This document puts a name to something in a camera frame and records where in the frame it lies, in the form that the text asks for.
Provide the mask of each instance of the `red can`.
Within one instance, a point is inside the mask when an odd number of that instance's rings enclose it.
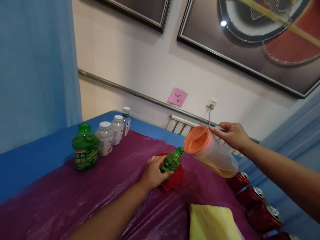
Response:
[[[251,226],[260,234],[265,234],[282,227],[284,221],[279,211],[265,203],[247,212]]]
[[[264,203],[264,194],[260,188],[250,186],[240,192],[237,199],[246,210],[251,210],[258,204]]]
[[[299,240],[299,238],[296,235],[292,235],[286,232],[281,232],[277,235],[263,238],[261,240]]]
[[[227,179],[227,183],[233,191],[239,192],[242,188],[250,183],[250,178],[244,172],[237,172],[235,176]]]

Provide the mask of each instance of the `green plastic bottle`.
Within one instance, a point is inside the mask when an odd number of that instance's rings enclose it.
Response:
[[[177,150],[169,153],[165,162],[163,163],[163,166],[160,169],[161,173],[165,173],[168,171],[175,171],[181,164],[182,154],[183,154],[182,147],[178,147]]]
[[[91,131],[89,124],[81,124],[78,132],[72,139],[74,149],[74,167],[76,171],[83,172],[91,169],[97,163],[96,134]]]

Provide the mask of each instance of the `painting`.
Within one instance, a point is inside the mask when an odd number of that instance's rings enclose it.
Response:
[[[306,98],[320,83],[319,0],[189,0],[177,40]]]
[[[163,33],[171,0],[97,0]]]

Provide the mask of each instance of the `plastic pitcher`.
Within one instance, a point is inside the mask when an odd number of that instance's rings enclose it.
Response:
[[[184,150],[222,177],[233,177],[239,170],[237,160],[206,126],[193,128],[184,140]]]

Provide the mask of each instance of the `handrail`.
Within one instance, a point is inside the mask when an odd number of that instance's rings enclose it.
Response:
[[[209,124],[209,120],[207,120],[207,119],[204,119],[204,118],[202,118],[202,117],[198,117],[197,115],[194,115],[194,114],[192,114],[192,113],[186,112],[186,111],[181,110],[181,109],[179,109],[179,108],[177,108],[177,107],[171,106],[171,105],[169,105],[169,104],[167,104],[167,103],[161,102],[161,101],[159,101],[159,100],[157,100],[157,99],[155,99],[155,98],[149,97],[149,96],[144,95],[144,94],[139,93],[139,92],[136,92],[136,91],[134,91],[134,90],[132,90],[132,89],[130,89],[130,88],[124,87],[124,86],[122,86],[122,85],[120,85],[120,84],[117,84],[117,83],[114,83],[114,82],[111,82],[111,81],[109,81],[109,80],[107,80],[107,79],[104,79],[104,78],[99,77],[99,76],[97,76],[97,75],[94,75],[94,74],[92,74],[92,73],[86,72],[86,71],[84,71],[84,70],[82,70],[82,69],[80,69],[80,68],[78,68],[78,73],[79,73],[80,75],[86,76],[86,77],[88,77],[88,78],[90,78],[90,79],[93,79],[93,80],[95,80],[95,81],[98,81],[98,82],[101,82],[101,83],[103,83],[103,84],[106,84],[106,85],[108,85],[108,86],[110,86],[110,87],[116,88],[116,89],[121,90],[121,91],[126,92],[126,93],[129,93],[129,94],[131,94],[131,95],[133,95],[133,96],[136,96],[136,97],[138,97],[138,98],[147,100],[147,101],[152,102],[152,103],[155,103],[155,104],[157,104],[157,105],[159,105],[159,106],[161,106],[161,107],[170,109],[170,110],[172,110],[172,111],[174,111],[174,112],[177,112],[177,113],[180,113],[180,114],[182,114],[182,115],[184,115],[184,116],[187,116],[187,117],[189,117],[189,118],[192,118],[192,119],[194,119],[194,120],[196,120],[196,121],[199,121],[199,122],[202,122],[202,123],[205,123],[205,124]],[[216,123],[210,122],[210,126],[214,126],[214,127],[215,127],[215,126],[217,126],[217,125],[218,125],[218,124],[216,124]],[[258,140],[255,140],[255,139],[253,139],[253,138],[251,138],[251,140],[254,141],[254,142],[256,142],[256,143],[259,143]]]

